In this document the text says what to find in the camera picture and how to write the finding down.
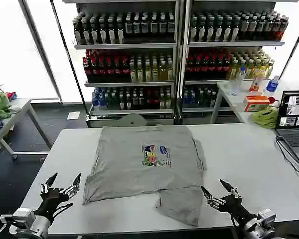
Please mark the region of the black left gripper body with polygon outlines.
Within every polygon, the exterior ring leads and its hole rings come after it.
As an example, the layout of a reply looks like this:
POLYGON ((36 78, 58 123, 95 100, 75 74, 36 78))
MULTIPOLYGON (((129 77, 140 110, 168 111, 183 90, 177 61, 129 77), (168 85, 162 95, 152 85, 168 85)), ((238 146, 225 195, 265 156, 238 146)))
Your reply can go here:
POLYGON ((35 214, 53 220, 53 214, 57 211, 59 204, 66 202, 66 195, 60 193, 60 191, 59 188, 49 188, 47 193, 40 194, 42 203, 35 211, 35 214))

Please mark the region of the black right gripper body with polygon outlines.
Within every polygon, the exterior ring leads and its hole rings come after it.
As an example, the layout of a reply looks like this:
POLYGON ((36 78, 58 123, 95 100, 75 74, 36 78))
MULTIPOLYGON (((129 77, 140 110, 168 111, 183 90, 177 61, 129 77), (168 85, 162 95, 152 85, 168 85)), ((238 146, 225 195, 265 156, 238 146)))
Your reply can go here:
POLYGON ((242 206, 241 197, 235 198, 234 195, 227 195, 222 197, 221 200, 224 200, 225 203, 220 205, 220 212, 229 213, 240 226, 245 226, 250 220, 257 217, 242 206))

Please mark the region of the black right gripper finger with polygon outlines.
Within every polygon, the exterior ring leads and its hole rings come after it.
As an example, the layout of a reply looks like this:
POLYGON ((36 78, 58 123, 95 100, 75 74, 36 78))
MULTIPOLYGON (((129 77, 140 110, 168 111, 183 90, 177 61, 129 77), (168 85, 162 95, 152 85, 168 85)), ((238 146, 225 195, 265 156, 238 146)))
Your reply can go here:
POLYGON ((219 180, 220 183, 222 184, 222 186, 227 190, 227 192, 229 193, 229 195, 222 197, 222 200, 229 200, 229 199, 241 199, 240 194, 238 193, 238 189, 237 187, 233 187, 231 186, 231 184, 229 184, 228 182, 220 179, 219 180))
POLYGON ((222 207, 225 205, 225 200, 213 197, 211 195, 211 193, 207 189, 205 189, 203 186, 200 186, 200 188, 203 192, 204 197, 207 200, 207 204, 210 205, 212 208, 220 211, 222 209, 222 207))

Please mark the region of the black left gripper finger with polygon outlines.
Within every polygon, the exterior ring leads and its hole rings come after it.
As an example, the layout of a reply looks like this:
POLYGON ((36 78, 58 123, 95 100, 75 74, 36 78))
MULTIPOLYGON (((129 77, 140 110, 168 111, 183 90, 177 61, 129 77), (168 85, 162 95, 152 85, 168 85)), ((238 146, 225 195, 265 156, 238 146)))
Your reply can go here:
POLYGON ((52 184, 54 183, 56 177, 57 177, 57 172, 55 174, 53 174, 51 177, 49 177, 45 183, 41 184, 40 186, 40 193, 41 194, 45 194, 48 193, 49 188, 52 186, 52 184))
POLYGON ((77 175, 77 177, 74 179, 72 185, 70 185, 66 189, 61 190, 60 194, 62 196, 67 196, 69 199, 74 197, 79 191, 80 179, 81 179, 81 173, 79 173, 77 175))

